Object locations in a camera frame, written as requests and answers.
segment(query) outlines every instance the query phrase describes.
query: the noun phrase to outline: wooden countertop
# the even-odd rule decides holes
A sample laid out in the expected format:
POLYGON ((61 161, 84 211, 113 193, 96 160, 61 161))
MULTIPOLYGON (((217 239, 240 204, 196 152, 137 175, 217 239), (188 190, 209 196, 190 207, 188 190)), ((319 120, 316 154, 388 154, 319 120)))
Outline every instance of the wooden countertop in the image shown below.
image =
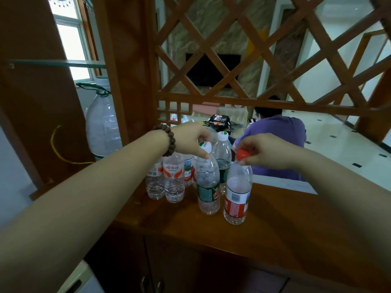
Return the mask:
POLYGON ((361 239, 319 195, 254 184, 246 221, 233 226, 220 211, 207 216, 197 192, 186 188, 182 202, 135 191, 114 224, 161 234, 251 259, 266 267, 303 273, 374 292, 391 292, 361 239))

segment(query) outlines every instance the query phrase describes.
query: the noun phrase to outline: yellow strap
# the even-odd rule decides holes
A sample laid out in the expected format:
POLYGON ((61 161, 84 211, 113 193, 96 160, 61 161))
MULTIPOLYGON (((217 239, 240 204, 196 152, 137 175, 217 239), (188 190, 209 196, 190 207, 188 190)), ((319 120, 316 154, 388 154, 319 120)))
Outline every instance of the yellow strap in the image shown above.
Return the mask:
POLYGON ((58 125, 54 130, 53 130, 53 133, 52 133, 52 137, 50 138, 50 144, 52 146, 52 149, 53 151, 56 153, 57 157, 60 158, 62 161, 65 161, 67 163, 72 163, 72 164, 91 164, 91 163, 94 163, 93 161, 87 161, 87 162, 73 162, 73 161, 69 161, 69 160, 66 160, 65 158, 63 158, 60 153, 58 153, 57 149, 55 148, 54 146, 54 136, 56 135, 56 132, 57 130, 61 127, 61 125, 58 125))

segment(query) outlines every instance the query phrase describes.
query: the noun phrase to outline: black hair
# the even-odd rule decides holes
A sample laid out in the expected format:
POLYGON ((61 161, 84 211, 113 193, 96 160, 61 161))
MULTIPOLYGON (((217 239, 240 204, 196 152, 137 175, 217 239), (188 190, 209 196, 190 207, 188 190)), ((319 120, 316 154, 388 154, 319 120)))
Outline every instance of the black hair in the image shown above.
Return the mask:
MULTIPOLYGON (((269 99, 273 99, 273 100, 276 100, 276 101, 280 101, 281 100, 276 95, 271 96, 269 99)), ((266 108, 266 107, 255 107, 254 109, 255 109, 255 113, 257 113, 258 115, 261 115, 262 118, 268 118, 268 117, 272 117, 272 116, 276 116, 276 115, 282 114, 282 109, 266 108)))

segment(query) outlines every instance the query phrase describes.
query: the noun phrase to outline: tile floor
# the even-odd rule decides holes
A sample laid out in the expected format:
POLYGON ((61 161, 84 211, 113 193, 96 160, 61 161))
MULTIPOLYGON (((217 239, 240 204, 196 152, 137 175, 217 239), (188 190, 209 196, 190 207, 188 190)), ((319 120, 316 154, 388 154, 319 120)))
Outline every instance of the tile floor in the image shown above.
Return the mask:
POLYGON ((285 110, 303 121, 305 147, 391 191, 391 154, 328 114, 285 110))

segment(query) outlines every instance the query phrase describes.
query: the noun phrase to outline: hand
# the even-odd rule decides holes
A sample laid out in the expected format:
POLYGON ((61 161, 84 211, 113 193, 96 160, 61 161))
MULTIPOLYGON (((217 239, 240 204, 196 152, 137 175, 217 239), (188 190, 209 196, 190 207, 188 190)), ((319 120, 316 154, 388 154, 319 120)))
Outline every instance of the hand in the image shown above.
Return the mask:
POLYGON ((238 149, 246 149, 251 157, 242 159, 242 165, 265 166, 271 169, 293 169, 304 148, 293 145, 271 133, 259 133, 244 138, 238 149))
POLYGON ((209 154, 199 146, 200 142, 210 142, 209 130, 199 123, 187 122, 171 128, 174 133, 175 151, 209 158, 209 154))

